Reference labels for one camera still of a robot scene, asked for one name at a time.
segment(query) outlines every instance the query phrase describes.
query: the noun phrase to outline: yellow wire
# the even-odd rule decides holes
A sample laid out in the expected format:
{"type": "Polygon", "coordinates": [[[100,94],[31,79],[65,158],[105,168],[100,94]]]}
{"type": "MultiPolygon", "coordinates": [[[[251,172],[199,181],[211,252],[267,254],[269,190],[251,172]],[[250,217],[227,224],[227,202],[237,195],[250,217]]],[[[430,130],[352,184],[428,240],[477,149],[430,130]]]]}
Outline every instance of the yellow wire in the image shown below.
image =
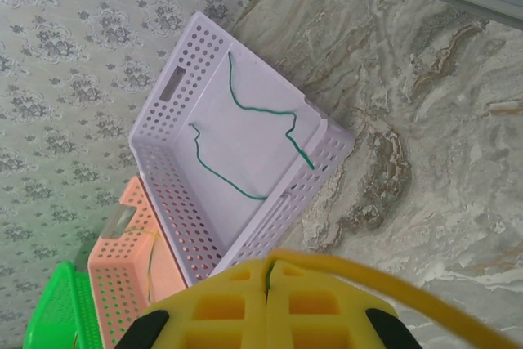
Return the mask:
{"type": "Polygon", "coordinates": [[[266,259],[261,276],[263,280],[270,274],[270,270],[276,261],[285,261],[305,269],[338,275],[377,290],[435,320],[476,347],[485,349],[517,349],[520,347],[509,338],[485,326],[479,320],[445,304],[428,292],[372,267],[347,261],[340,257],[275,249],[266,259]]]}
{"type": "Polygon", "coordinates": [[[125,230],[123,233],[131,233],[131,232],[141,232],[141,233],[146,233],[147,235],[154,236],[153,244],[150,247],[149,266],[147,267],[147,300],[149,301],[149,304],[152,304],[153,301],[151,300],[151,297],[152,297],[153,278],[151,276],[151,270],[152,270],[152,264],[153,264],[153,251],[154,251],[154,245],[156,244],[156,239],[160,236],[159,236],[158,232],[151,232],[149,230],[143,230],[143,229],[138,229],[138,228],[131,228],[129,230],[125,230]]]}

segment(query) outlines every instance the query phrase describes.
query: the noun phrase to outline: yellow plastic object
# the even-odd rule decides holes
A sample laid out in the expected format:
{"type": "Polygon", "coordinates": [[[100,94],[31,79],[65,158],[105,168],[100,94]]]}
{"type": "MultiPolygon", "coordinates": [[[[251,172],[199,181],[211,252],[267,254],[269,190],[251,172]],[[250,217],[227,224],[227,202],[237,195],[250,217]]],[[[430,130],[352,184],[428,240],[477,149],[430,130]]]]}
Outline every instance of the yellow plastic object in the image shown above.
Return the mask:
{"type": "Polygon", "coordinates": [[[264,261],[249,261],[147,308],[170,317],[153,349],[383,349],[365,315],[394,309],[331,275],[278,262],[266,297],[264,261]]]}

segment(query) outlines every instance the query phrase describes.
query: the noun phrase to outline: black rubber piece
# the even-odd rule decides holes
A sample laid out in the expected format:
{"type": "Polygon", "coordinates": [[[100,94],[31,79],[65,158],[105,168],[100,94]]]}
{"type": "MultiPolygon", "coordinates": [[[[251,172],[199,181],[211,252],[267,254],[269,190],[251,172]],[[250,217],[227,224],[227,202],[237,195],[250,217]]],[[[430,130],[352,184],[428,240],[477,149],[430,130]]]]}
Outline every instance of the black rubber piece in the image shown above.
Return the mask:
{"type": "Polygon", "coordinates": [[[169,320],[167,311],[154,311],[132,322],[114,349],[152,349],[169,320]]]}
{"type": "Polygon", "coordinates": [[[395,316],[375,308],[369,308],[365,314],[386,349],[422,349],[409,329],[395,316]]]}

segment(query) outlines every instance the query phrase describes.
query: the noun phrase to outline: marble wall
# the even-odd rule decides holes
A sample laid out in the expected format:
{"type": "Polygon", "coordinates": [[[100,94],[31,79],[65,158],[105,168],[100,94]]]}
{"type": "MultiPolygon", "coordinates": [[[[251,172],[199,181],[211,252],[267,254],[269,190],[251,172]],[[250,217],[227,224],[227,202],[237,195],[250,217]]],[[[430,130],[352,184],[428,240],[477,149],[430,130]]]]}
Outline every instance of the marble wall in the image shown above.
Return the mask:
{"type": "MultiPolygon", "coordinates": [[[[523,32],[436,0],[252,0],[234,32],[357,135],[282,244],[523,340],[523,32]]],[[[424,347],[463,347],[395,306],[424,347]]]]}

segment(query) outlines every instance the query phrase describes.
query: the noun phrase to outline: patterned wallpaper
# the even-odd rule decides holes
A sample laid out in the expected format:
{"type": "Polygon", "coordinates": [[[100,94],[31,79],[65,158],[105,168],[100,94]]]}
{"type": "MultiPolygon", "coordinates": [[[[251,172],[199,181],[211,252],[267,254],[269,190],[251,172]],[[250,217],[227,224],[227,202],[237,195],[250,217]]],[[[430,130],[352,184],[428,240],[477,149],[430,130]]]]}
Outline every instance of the patterned wallpaper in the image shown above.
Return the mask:
{"type": "Polygon", "coordinates": [[[186,21],[248,0],[0,0],[0,348],[86,260],[136,165],[129,129],[186,21]]]}

